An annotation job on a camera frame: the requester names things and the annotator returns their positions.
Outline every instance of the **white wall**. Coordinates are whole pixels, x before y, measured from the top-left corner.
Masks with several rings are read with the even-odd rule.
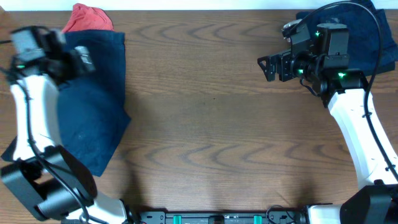
[[[75,3],[104,10],[316,9],[338,0],[0,0],[6,11],[67,11]],[[378,9],[398,9],[398,0],[373,0]]]

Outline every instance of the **dark blue fabric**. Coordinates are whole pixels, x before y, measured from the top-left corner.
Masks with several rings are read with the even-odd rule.
[[[64,147],[93,175],[104,172],[130,117],[124,111],[124,33],[85,30],[65,34],[67,46],[85,46],[96,71],[60,86],[58,120]]]
[[[395,61],[398,60],[398,47],[394,42],[390,27],[387,23],[386,13],[383,9],[376,10],[370,0],[352,0],[360,3],[373,12],[379,20],[383,35],[383,55],[379,67],[379,73],[395,69]],[[309,12],[299,12],[297,19],[303,19]],[[370,75],[376,66],[377,51],[379,49],[379,37],[377,27],[372,17],[358,6],[347,4],[325,9],[315,14],[308,22],[308,29],[315,38],[317,25],[321,23],[341,23],[349,29],[349,67],[359,68],[365,75]]]

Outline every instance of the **cable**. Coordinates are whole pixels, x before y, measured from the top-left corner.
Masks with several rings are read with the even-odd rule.
[[[272,205],[271,207],[268,208],[268,210],[267,210],[267,212],[266,212],[266,218],[267,218],[268,221],[271,222],[272,224],[276,224],[276,223],[273,222],[273,221],[269,218],[269,212],[270,212],[273,208],[275,208],[275,207],[279,207],[279,208],[281,208],[281,209],[285,209],[285,207],[283,207],[283,206],[281,206],[281,205]],[[285,210],[285,212],[286,212],[287,216],[288,216],[291,220],[293,220],[292,222],[289,222],[289,223],[293,223],[293,222],[294,222],[293,216],[291,216],[291,215],[288,213],[288,211]]]
[[[12,74],[10,73],[10,71],[7,71],[4,68],[0,67],[0,71],[4,72],[7,76],[11,77]],[[40,163],[40,165],[43,166],[44,169],[46,169],[53,177],[54,179],[56,179],[61,185],[62,187],[68,191],[73,198],[75,198],[75,200],[77,201],[77,203],[79,204],[79,206],[81,207],[81,209],[83,210],[83,214],[85,216],[85,223],[88,223],[88,221],[90,220],[90,216],[88,214],[88,210],[86,208],[86,206],[84,205],[82,199],[80,198],[79,195],[76,194],[76,192],[50,167],[50,163],[47,162],[45,159],[43,159],[40,156],[40,151],[37,148],[37,146],[35,145],[35,141],[32,135],[32,128],[30,126],[30,97],[29,97],[29,93],[26,90],[25,87],[23,87],[19,82],[16,82],[16,85],[18,85],[22,92],[25,94],[25,103],[26,103],[26,122],[27,122],[27,135],[28,135],[28,143],[29,146],[32,148],[32,151],[36,157],[36,159],[38,160],[38,162]]]
[[[8,44],[11,43],[11,40],[0,40],[0,44]]]
[[[371,79],[369,81],[369,85],[368,85],[368,87],[367,87],[367,89],[365,91],[364,112],[365,112],[366,121],[368,122],[368,125],[369,125],[369,129],[371,130],[371,133],[373,135],[374,141],[376,142],[377,146],[379,147],[379,150],[380,150],[381,154],[383,155],[383,158],[384,158],[384,160],[385,160],[385,162],[387,164],[387,168],[388,168],[388,170],[391,171],[392,175],[398,181],[397,171],[395,170],[395,168],[392,165],[390,159],[388,158],[388,155],[387,155],[386,151],[384,150],[384,148],[383,148],[383,146],[382,146],[382,144],[381,144],[381,142],[379,140],[379,137],[377,136],[376,130],[374,129],[374,126],[373,126],[372,120],[371,120],[371,113],[369,112],[369,106],[368,106],[369,94],[371,92],[373,81],[374,81],[374,79],[375,79],[375,77],[377,75],[377,70],[379,68],[379,64],[380,64],[381,57],[382,57],[382,46],[383,46],[383,44],[382,44],[383,40],[382,40],[382,34],[381,34],[380,25],[379,25],[379,22],[377,21],[376,17],[374,16],[374,14],[368,8],[364,7],[361,4],[355,3],[355,2],[349,2],[349,1],[334,2],[334,3],[331,3],[331,4],[327,4],[326,6],[322,6],[319,9],[316,9],[315,11],[311,12],[309,15],[304,17],[304,19],[302,19],[298,24],[296,24],[289,31],[289,34],[293,30],[296,30],[299,26],[301,26],[305,21],[307,21],[309,18],[311,18],[314,14],[316,14],[316,13],[318,13],[318,12],[324,10],[324,9],[327,9],[329,7],[337,6],[337,5],[340,5],[340,4],[350,4],[350,5],[358,6],[358,7],[362,8],[362,9],[364,9],[372,17],[372,19],[373,19],[373,21],[374,21],[374,23],[376,24],[376,27],[377,27],[377,34],[379,36],[379,53],[377,55],[376,66],[374,67]]]

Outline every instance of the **wooden table surface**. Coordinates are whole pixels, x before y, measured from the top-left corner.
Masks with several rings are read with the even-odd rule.
[[[266,82],[261,56],[289,46],[280,28],[297,11],[110,11],[126,33],[132,121],[98,188],[139,208],[265,210],[343,203],[358,190],[343,135],[298,80]],[[62,28],[70,12],[0,15],[0,39],[19,26]],[[398,41],[398,11],[387,11]],[[11,45],[0,46],[8,65]],[[398,72],[376,78],[379,118],[398,149]],[[16,135],[0,84],[0,152]],[[0,223],[38,223],[0,184]]]

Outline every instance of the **crumpled red fabric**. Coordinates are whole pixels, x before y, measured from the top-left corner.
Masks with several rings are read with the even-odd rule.
[[[62,29],[62,32],[66,33],[88,29],[114,31],[111,19],[102,9],[88,7],[80,3],[73,5],[70,19]]]

